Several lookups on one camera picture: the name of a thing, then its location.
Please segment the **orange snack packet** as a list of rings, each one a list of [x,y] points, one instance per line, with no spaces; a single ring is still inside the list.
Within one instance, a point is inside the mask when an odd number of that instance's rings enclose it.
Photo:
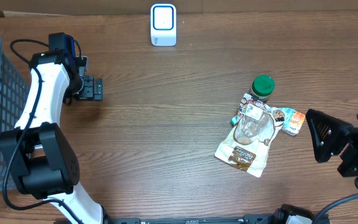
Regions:
[[[305,114],[296,111],[291,119],[290,128],[286,129],[282,127],[282,130],[289,135],[296,136],[299,133],[305,118]]]

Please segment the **teal wet wipes pack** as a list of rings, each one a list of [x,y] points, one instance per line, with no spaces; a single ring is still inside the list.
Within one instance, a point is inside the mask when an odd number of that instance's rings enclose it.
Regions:
[[[293,108],[279,108],[279,110],[282,111],[285,116],[283,128],[289,129],[291,124],[291,119],[294,113],[296,112],[296,110]]]

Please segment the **beige nut snack bag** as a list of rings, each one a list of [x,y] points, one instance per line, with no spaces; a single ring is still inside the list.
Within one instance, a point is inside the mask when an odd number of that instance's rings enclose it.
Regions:
[[[282,110],[246,93],[241,99],[234,127],[219,144],[215,157],[255,177],[260,177],[272,141],[285,122]]]

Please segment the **green cap white bottle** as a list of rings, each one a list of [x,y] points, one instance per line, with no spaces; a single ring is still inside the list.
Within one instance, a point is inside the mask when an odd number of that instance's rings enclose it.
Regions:
[[[257,76],[249,89],[249,94],[259,101],[266,101],[275,89],[275,82],[268,75]]]

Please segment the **small teal tissue pack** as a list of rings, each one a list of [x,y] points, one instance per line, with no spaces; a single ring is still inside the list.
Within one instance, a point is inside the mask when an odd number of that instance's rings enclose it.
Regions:
[[[230,120],[230,123],[232,126],[235,126],[239,121],[240,121],[241,117],[236,115],[234,116],[231,120]]]

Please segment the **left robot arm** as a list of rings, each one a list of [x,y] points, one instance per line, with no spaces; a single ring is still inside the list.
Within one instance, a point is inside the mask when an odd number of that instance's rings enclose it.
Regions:
[[[80,183],[78,158],[60,128],[64,104],[101,101],[103,81],[86,75],[88,58],[77,40],[49,35],[48,51],[25,59],[31,86],[14,129],[0,134],[7,162],[2,197],[13,210],[55,206],[69,223],[110,223],[105,208]]]

